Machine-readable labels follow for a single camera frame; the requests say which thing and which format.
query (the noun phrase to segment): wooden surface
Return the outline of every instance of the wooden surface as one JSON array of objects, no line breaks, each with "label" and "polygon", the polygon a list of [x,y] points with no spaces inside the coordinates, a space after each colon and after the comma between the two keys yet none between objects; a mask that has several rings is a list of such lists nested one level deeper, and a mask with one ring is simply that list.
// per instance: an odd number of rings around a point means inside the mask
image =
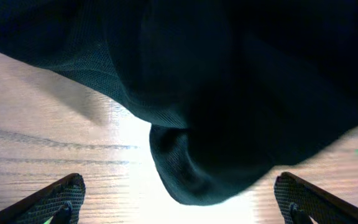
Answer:
[{"label": "wooden surface", "polygon": [[358,206],[358,128],[211,207],[169,197],[149,129],[107,96],[0,54],[0,210],[72,172],[87,188],[80,223],[283,223],[273,195],[283,170]]}]

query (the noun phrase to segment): ribbed fabric texture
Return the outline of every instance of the ribbed fabric texture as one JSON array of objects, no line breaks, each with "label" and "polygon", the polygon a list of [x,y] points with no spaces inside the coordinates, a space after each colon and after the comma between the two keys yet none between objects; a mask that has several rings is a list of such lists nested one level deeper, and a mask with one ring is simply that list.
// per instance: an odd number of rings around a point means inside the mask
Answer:
[{"label": "ribbed fabric texture", "polygon": [[0,53],[151,122],[184,204],[222,202],[358,125],[357,0],[0,0]]}]

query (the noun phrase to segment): black sleeve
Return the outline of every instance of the black sleeve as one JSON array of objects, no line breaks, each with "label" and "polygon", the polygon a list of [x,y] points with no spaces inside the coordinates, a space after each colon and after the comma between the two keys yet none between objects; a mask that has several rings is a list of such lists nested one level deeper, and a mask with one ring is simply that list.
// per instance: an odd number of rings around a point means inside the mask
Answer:
[{"label": "black sleeve", "polygon": [[0,53],[151,122],[184,204],[222,202],[358,125],[356,0],[0,0]]}]

